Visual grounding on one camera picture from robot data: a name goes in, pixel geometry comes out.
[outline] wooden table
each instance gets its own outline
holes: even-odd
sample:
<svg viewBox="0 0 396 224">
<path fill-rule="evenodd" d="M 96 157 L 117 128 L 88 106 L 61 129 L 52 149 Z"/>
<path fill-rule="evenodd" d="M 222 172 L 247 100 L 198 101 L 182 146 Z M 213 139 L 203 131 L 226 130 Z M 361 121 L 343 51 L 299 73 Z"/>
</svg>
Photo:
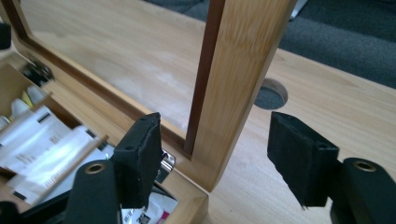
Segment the wooden table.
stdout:
<svg viewBox="0 0 396 224">
<path fill-rule="evenodd" d="M 89 7 L 86 2 L 67 1 L 68 7 L 59 7 L 46 1 L 22 1 L 22 7 L 34 34 L 134 98 L 142 92 L 154 96 L 158 92 L 148 89 L 133 92 L 132 84 L 124 82 L 125 77 L 157 74 L 150 80 L 157 82 L 162 78 L 164 82 L 154 85 L 154 89 L 160 88 L 159 92 L 169 94 L 170 98 L 153 102 L 151 109 L 158 106 L 169 121 L 185 130 L 183 118 L 190 109 L 204 24 L 136 1 L 120 1 L 111 7 L 105 1 L 95 1 L 95 7 Z M 90 8 L 91 14 L 72 14 L 68 10 L 73 8 L 80 13 Z M 154 21 L 150 16 L 160 20 Z M 116 26 L 130 28 L 123 35 L 132 36 L 134 42 L 127 44 L 127 39 L 106 29 L 87 30 L 86 24 L 79 22 L 89 20 L 101 27 L 113 27 L 110 17 L 119 18 Z M 136 23 L 125 23 L 124 19 L 130 17 Z M 64 20 L 63 25 L 79 27 L 79 32 L 73 33 L 69 26 L 53 23 L 50 26 L 49 22 L 57 20 Z M 152 29 L 163 29 L 163 36 L 157 36 L 163 42 L 152 42 L 152 36 L 145 38 L 149 36 L 145 32 L 150 34 Z M 106 42 L 97 42 L 103 36 Z M 95 43 L 102 47 L 94 48 Z M 139 49 L 137 56 L 130 54 L 134 49 Z M 155 63 L 154 69 L 145 59 L 159 63 Z M 340 160 L 360 157 L 375 161 L 396 179 L 396 90 L 281 49 L 276 52 L 267 77 L 282 83 L 289 94 L 286 105 L 278 111 L 301 119 L 339 146 Z M 174 88 L 161 89 L 163 83 Z M 169 106 L 171 101 L 177 105 Z M 304 211 L 267 159 L 270 114 L 271 111 L 253 106 L 223 178 L 209 193 L 209 213 L 204 223 L 330 223 L 331 203 L 326 208 Z"/>
</svg>

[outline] hinge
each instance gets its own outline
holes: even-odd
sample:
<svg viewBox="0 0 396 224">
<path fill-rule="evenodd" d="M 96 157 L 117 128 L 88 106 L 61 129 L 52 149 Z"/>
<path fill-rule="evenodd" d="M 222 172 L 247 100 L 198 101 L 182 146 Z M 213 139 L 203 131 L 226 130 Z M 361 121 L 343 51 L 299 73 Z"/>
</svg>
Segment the hinge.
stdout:
<svg viewBox="0 0 396 224">
<path fill-rule="evenodd" d="M 176 164 L 176 159 L 174 156 L 172 156 L 171 154 L 167 153 L 164 150 L 163 152 L 165 153 L 165 157 L 161 161 L 161 167 L 160 170 L 158 171 L 157 178 L 155 179 L 159 183 L 162 183 L 165 180 L 165 178 L 175 168 L 175 164 Z"/>
<path fill-rule="evenodd" d="M 30 62 L 22 68 L 21 72 L 38 87 L 41 87 L 48 81 L 55 79 L 48 66 L 44 65 L 32 55 L 29 55 L 29 60 Z"/>
</svg>

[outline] open wooden box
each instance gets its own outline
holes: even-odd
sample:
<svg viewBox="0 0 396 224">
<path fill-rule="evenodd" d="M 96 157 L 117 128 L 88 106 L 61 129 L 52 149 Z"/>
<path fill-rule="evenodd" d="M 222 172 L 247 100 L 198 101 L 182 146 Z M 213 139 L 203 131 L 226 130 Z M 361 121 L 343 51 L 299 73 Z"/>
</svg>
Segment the open wooden box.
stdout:
<svg viewBox="0 0 396 224">
<path fill-rule="evenodd" d="M 49 2 L 70 3 L 74 7 L 52 7 Z M 302 211 L 282 176 L 266 158 L 271 112 L 252 104 L 268 67 L 267 77 L 282 83 L 289 94 L 280 112 L 301 119 L 339 146 L 340 161 L 347 157 L 375 161 L 394 179 L 396 90 L 276 50 L 293 3 L 212 1 L 206 26 L 141 1 L 119 1 L 111 6 L 106 1 L 93 0 L 21 0 L 20 6 L 17 0 L 3 0 L 0 15 L 14 28 L 13 42 L 18 53 L 26 58 L 33 55 L 52 69 L 56 81 L 43 89 L 53 92 L 56 102 L 95 133 L 108 135 L 111 144 L 120 141 L 136 118 L 157 110 L 148 109 L 147 101 L 160 105 L 160 112 L 161 108 L 169 112 L 184 105 L 180 110 L 187 111 L 188 116 L 181 125 L 177 123 L 180 114 L 169 116 L 162 112 L 163 148 L 177 158 L 176 170 L 163 183 L 179 200 L 169 223 L 198 222 L 208 207 L 209 216 L 205 216 L 204 223 L 329 223 L 330 206 Z M 35 10 L 27 14 L 29 10 L 24 7 Z M 70 14 L 71 8 L 79 13 Z M 97 14 L 88 13 L 90 8 Z M 39 22 L 30 24 L 24 14 Z M 67 27 L 76 23 L 99 21 L 107 28 L 125 28 L 125 33 L 115 36 L 124 34 L 142 42 L 129 45 L 120 40 L 114 44 L 100 42 L 95 36 L 79 38 L 78 33 L 49 33 L 50 23 L 62 18 L 61 14 L 69 17 L 64 26 L 55 27 L 60 31 L 67 33 Z M 40 20 L 42 15 L 51 17 Z M 129 16 L 133 21 L 112 22 L 114 17 Z M 111 31 L 94 29 L 97 36 L 109 36 Z M 57 45 L 64 37 L 72 38 Z M 92 49 L 101 47 L 103 54 L 93 53 Z M 117 52 L 126 52 L 128 57 L 118 62 L 111 56 Z M 26 64 L 20 54 L 7 58 L 7 63 L 17 70 Z M 184 84 L 176 82 L 173 89 L 153 91 L 161 83 L 155 86 L 158 78 L 152 78 L 153 94 L 147 101 L 130 96 L 128 88 L 121 88 L 122 83 L 112 82 L 116 78 L 106 80 L 98 75 L 105 72 L 126 76 L 142 71 L 151 74 L 157 71 L 149 68 L 166 63 L 171 64 L 171 69 L 160 69 L 167 77 L 165 81 L 179 76 Z M 186 103 L 186 93 L 174 89 L 190 90 L 193 100 Z M 168 92 L 171 100 L 157 97 Z M 224 173 L 232 153 L 233 160 Z"/>
<path fill-rule="evenodd" d="M 163 187 L 179 201 L 169 223 L 196 222 L 206 214 L 208 197 L 204 190 L 213 190 L 224 172 L 293 3 L 289 0 L 211 3 L 188 129 L 183 132 L 166 118 L 162 122 L 163 148 L 177 160 L 176 170 L 163 183 Z M 176 26 L 173 35 L 184 35 L 177 20 L 188 22 L 189 19 L 144 2 L 131 1 L 129 4 L 134 13 L 142 13 L 143 18 L 143 21 L 132 22 L 141 22 L 145 26 L 155 24 L 152 20 L 170 19 L 166 22 Z M 240 7 L 243 10 L 235 17 L 234 11 Z M 144 106 L 145 102 L 137 102 L 74 62 L 73 58 L 43 42 L 30 30 L 20 1 L 2 1 L 0 15 L 3 21 L 12 25 L 13 43 L 19 53 L 8 56 L 3 63 L 21 70 L 27 63 L 22 56 L 33 56 L 48 66 L 55 81 L 42 89 L 52 92 L 54 101 L 95 133 L 107 135 L 110 144 L 116 145 L 135 119 L 150 112 Z M 161 45 L 160 38 L 155 41 Z"/>
</svg>

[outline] wooden lid frame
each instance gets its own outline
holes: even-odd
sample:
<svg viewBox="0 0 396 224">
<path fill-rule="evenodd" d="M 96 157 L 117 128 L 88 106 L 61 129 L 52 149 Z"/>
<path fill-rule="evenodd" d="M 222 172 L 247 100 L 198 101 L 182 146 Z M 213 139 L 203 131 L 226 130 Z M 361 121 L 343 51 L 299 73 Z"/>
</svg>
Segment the wooden lid frame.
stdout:
<svg viewBox="0 0 396 224">
<path fill-rule="evenodd" d="M 231 157 L 295 2 L 210 3 L 187 135 L 166 121 L 162 126 L 165 149 L 176 156 L 177 169 L 208 191 L 217 185 Z M 17 50 L 48 63 L 55 73 L 66 72 L 69 77 L 57 80 L 70 90 L 78 93 L 79 82 L 132 122 L 150 112 L 33 36 L 18 0 L 1 0 L 0 15 L 13 27 Z M 112 119 L 111 112 L 103 112 Z M 115 120 L 125 126 L 124 119 Z"/>
</svg>

